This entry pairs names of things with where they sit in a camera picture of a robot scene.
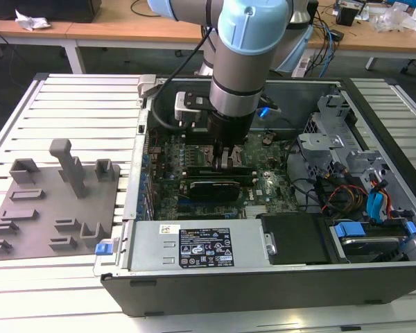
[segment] blue cable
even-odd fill
[[[326,30],[326,31],[327,31],[327,33],[328,33],[329,48],[328,48],[328,50],[327,50],[328,56],[327,56],[327,59],[325,60],[324,67],[322,68],[322,71],[321,71],[321,72],[320,72],[320,74],[319,74],[319,77],[320,77],[320,78],[321,78],[321,77],[325,74],[325,71],[327,70],[328,65],[329,65],[329,63],[330,63],[330,61],[331,61],[331,55],[333,54],[333,38],[332,38],[332,36],[331,36],[330,29],[328,29],[328,27],[327,27],[327,26],[324,26],[324,25],[322,25],[322,27],[323,27],[323,29],[324,29],[324,30]]]

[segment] electronic device on desk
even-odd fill
[[[338,16],[336,23],[341,26],[352,26],[354,18],[363,9],[363,4],[358,1],[338,1]]]
[[[15,11],[29,17],[91,23],[101,0],[0,0],[0,19],[15,19]]]

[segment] blue latch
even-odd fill
[[[113,244],[111,243],[99,243],[96,245],[96,251],[94,253],[96,255],[112,255],[112,247]]]
[[[383,204],[382,193],[371,191],[368,194],[367,199],[367,214],[371,219],[374,219],[376,223],[381,224],[381,209]]]
[[[336,234],[338,234],[339,238],[365,236],[365,231],[361,222],[340,222],[338,225],[334,226],[334,230],[336,231]]]
[[[416,234],[416,225],[412,221],[407,221],[405,226],[410,234]]]

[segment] wooden desk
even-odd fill
[[[340,50],[416,53],[416,31],[404,29],[402,32],[377,33],[370,22],[356,20],[352,26],[338,26],[336,25],[336,17],[330,15],[332,9],[327,8],[324,12],[324,9],[333,2],[320,0],[319,12],[321,18],[328,24],[330,29],[336,29],[345,34],[339,45]],[[313,37],[310,39],[309,48],[320,49],[322,42],[322,34],[316,28]]]
[[[0,34],[4,37],[66,38],[71,22],[49,22],[51,27],[27,31],[13,20],[0,20]]]
[[[132,1],[102,0],[101,9],[94,23],[90,24],[51,22],[51,28],[30,32],[20,28],[14,21],[0,21],[0,32],[11,44],[64,47],[75,74],[85,73],[80,46],[192,49],[200,41],[199,26],[163,17],[136,15],[130,10]],[[320,0],[320,12],[331,3],[332,0]],[[141,0],[135,8],[139,12],[152,14],[146,0]],[[369,22],[355,22],[351,27],[337,26],[335,17],[325,12],[321,16],[331,28],[345,34],[338,55],[416,59],[415,31],[406,29],[404,32],[376,33]],[[322,35],[316,29],[305,54],[320,49],[322,41]]]
[[[131,12],[132,0],[102,0],[102,6],[91,24],[73,23],[68,38],[91,40],[124,40],[197,44],[200,27],[164,17],[142,17]],[[153,15],[146,0],[135,10]]]

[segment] blue plastic tab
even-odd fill
[[[286,0],[228,0],[218,20],[218,36],[230,50],[256,56],[277,46],[289,20]]]
[[[370,192],[367,199],[367,214],[376,223],[381,224],[381,209],[383,204],[383,195],[379,192]]]
[[[334,226],[334,230],[339,238],[365,236],[365,231],[361,222],[340,222],[338,225]]]
[[[94,253],[96,255],[112,255],[112,244],[99,243],[96,245],[96,250]]]
[[[296,47],[288,54],[288,57],[279,65],[277,71],[290,72],[296,68],[299,63],[302,54],[304,54],[305,48],[308,45],[308,41],[313,34],[313,26],[309,26],[303,34],[302,38],[297,43]]]
[[[416,234],[416,225],[412,221],[407,221],[405,226],[410,234]]]
[[[148,5],[153,12],[177,21],[171,7],[171,0],[148,0]]]

